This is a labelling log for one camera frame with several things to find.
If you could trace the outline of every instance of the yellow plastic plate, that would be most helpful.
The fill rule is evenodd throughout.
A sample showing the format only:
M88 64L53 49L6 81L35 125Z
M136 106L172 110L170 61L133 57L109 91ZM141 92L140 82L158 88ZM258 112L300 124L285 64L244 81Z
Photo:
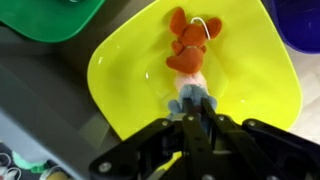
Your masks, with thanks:
M178 6L189 20L222 20L221 34L206 44L202 68L217 112L240 124L257 118L287 130L300 111L300 87L259 0L156 0L108 37L90 61L91 94L119 136L126 139L166 117L168 101L178 96L175 72L165 63L173 54L176 37L168 27Z

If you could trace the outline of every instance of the screw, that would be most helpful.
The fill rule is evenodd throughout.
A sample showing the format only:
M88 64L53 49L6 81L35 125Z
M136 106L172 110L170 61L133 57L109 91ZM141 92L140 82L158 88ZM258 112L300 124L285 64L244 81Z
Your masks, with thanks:
M202 176L201 180L215 180L215 178L210 174L205 174Z
M193 121L194 117L193 116L188 116L189 121Z
M250 126L255 126L255 125L256 125L256 122L254 122L254 121L249 121L249 125L250 125Z
M280 180L278 177L276 177L276 176L268 176L267 177L267 180Z
M168 121L162 121L162 125L167 126L168 124Z
M219 118L220 121L224 120L224 116L219 116L218 118Z
M112 167L111 163L104 162L104 163L100 164L99 171L101 173L106 173L106 172L110 171L111 167Z

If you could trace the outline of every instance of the stuffed toy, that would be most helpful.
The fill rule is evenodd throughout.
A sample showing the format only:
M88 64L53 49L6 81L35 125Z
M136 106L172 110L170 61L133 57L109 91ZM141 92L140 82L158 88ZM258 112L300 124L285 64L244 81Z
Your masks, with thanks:
M200 20L202 25L195 24L194 20ZM176 70L175 86L179 92L178 100L171 100L168 108L171 111L169 119L182 112L182 100L190 98L195 106L199 106L202 98L207 98L215 109L217 101L209 95L205 77L201 73L205 42L215 38L222 23L218 18L209 19L206 23L201 18L193 18L191 24L187 23L184 10L178 8L171 19L170 30L178 36L172 42L171 48L174 56L168 57L167 66Z

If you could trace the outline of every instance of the plush toy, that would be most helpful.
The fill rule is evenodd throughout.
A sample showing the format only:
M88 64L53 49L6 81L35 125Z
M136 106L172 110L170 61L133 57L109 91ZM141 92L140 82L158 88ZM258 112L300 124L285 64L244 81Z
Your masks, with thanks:
M200 20L202 25L195 24L194 20ZM194 18L192 24L188 24L183 9L178 8L172 16L170 30L178 40L171 44L175 56L168 57L166 63L174 70L192 75L200 71L206 52L204 44L219 34L221 21L212 18L204 23L201 18Z

